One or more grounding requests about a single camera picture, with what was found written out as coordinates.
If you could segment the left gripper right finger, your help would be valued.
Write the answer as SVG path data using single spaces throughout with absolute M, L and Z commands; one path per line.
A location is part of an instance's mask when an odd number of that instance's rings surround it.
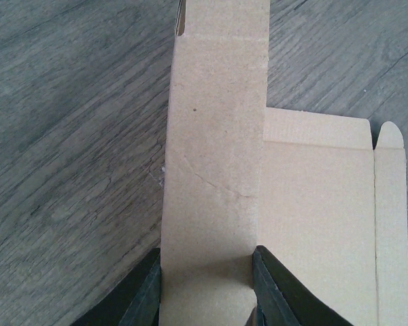
M 319 300 L 266 247 L 252 255 L 256 325 L 350 325 Z

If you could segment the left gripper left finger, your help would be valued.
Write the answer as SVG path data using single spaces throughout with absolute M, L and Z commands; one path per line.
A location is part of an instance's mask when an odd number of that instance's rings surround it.
M 98 304 L 74 325 L 158 325 L 160 249 L 152 249 Z

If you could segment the cardboard box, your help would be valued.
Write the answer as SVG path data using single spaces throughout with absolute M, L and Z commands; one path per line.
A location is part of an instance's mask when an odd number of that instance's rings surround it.
M 408 325 L 396 124 L 270 108 L 268 1 L 181 1 L 169 90 L 161 325 L 247 325 L 266 247 L 350 325 Z

